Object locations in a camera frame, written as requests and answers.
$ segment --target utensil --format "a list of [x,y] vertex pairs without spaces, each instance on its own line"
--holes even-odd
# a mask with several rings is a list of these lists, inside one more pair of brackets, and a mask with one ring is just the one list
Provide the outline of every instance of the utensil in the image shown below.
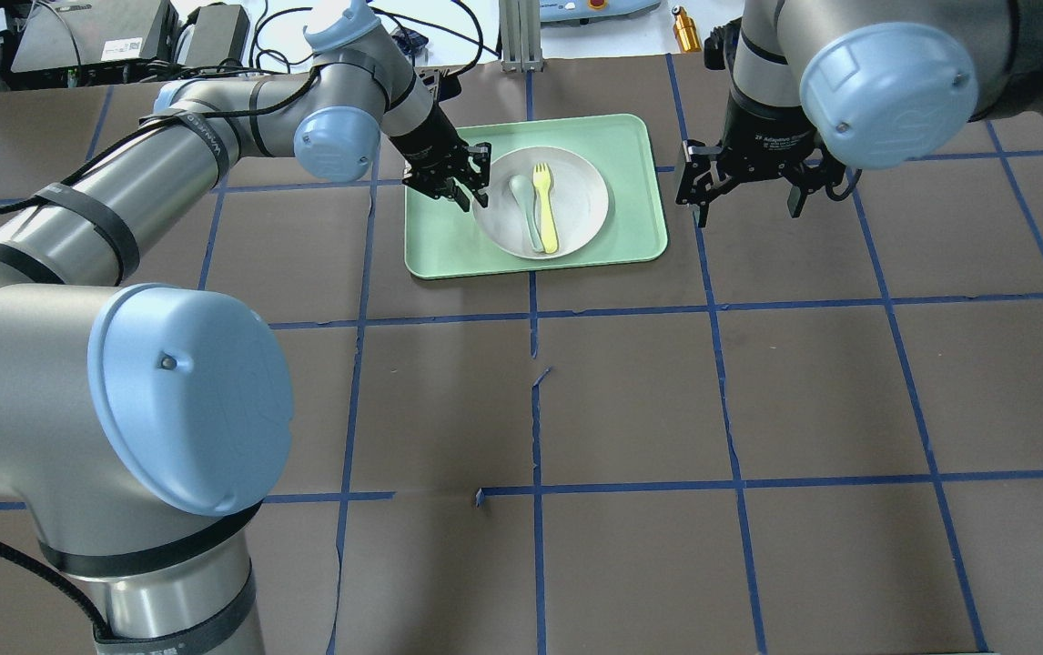
[[554,186],[554,175],[550,173],[550,165],[538,162],[533,167],[533,187],[538,191],[538,203],[541,208],[541,223],[538,234],[547,253],[558,252],[558,229],[554,227],[554,207],[550,203],[550,188]]
[[522,174],[514,174],[510,178],[510,192],[513,199],[517,200],[518,208],[525,213],[526,227],[530,229],[530,247],[534,252],[545,252],[547,246],[541,244],[541,235],[538,234],[538,221],[534,219],[534,204],[537,197],[534,195],[533,181]]

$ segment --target white label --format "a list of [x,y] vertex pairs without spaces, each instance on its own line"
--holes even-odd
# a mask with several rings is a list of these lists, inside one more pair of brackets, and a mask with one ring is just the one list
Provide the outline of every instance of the white label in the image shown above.
[[104,50],[101,51],[101,62],[120,62],[121,59],[136,59],[142,53],[142,42],[144,39],[118,39],[104,42]]

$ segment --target yellow fork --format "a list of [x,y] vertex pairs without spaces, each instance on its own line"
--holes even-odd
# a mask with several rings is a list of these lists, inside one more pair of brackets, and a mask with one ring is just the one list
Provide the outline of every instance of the yellow fork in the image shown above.
[[554,186],[554,176],[550,173],[550,165],[538,162],[533,167],[533,187],[538,191],[539,223],[538,234],[541,235],[541,247],[549,253],[558,252],[558,232],[554,228],[554,207],[550,203],[550,188]]

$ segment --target plate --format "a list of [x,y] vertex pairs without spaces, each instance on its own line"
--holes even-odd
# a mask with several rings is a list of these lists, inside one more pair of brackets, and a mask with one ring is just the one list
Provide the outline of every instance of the plate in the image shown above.
[[[514,174],[533,179],[538,162],[550,165],[554,186],[550,203],[554,208],[554,228],[558,232],[556,252],[535,252],[526,226],[525,212],[513,199],[510,178]],[[553,146],[533,146],[502,154],[489,168],[489,208],[472,204],[472,215],[485,236],[513,257],[555,259],[582,248],[592,240],[610,210],[610,195],[602,174],[579,154]]]

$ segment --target blue joint cap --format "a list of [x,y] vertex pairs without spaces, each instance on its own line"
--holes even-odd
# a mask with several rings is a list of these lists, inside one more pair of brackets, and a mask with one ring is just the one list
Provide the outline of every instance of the blue joint cap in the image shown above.
[[189,80],[175,80],[165,83],[161,87],[159,91],[159,96],[153,100],[153,113],[164,112],[169,108],[169,105],[173,103],[173,99],[177,97],[177,92],[181,91],[186,86],[188,86]]
[[225,516],[263,501],[291,451],[291,375],[275,335],[229,295],[140,285],[93,323],[104,434],[162,502]]
[[932,153],[977,103],[970,53],[929,25],[863,26],[814,55],[801,77],[805,115],[851,167],[895,167]]
[[314,53],[330,53],[380,25],[364,0],[320,0],[307,18],[304,38]]
[[380,124],[360,108],[325,107],[302,120],[294,146],[307,173],[328,181],[356,181],[372,166]]

